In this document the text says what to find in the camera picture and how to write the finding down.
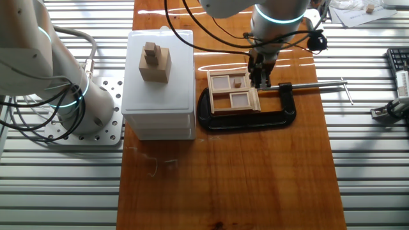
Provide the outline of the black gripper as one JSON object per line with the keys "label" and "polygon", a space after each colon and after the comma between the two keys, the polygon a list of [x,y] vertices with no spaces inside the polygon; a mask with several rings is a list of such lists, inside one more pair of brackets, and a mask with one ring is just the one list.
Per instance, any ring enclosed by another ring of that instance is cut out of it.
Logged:
{"label": "black gripper", "polygon": [[[270,88],[270,77],[272,70],[276,64],[278,54],[274,54],[273,56],[264,56],[258,53],[256,50],[249,51],[250,58],[248,61],[248,72],[251,73],[249,78],[251,80],[251,86],[254,88]],[[260,73],[260,83],[259,83],[259,74],[253,73],[257,69],[264,70],[264,72]]]}

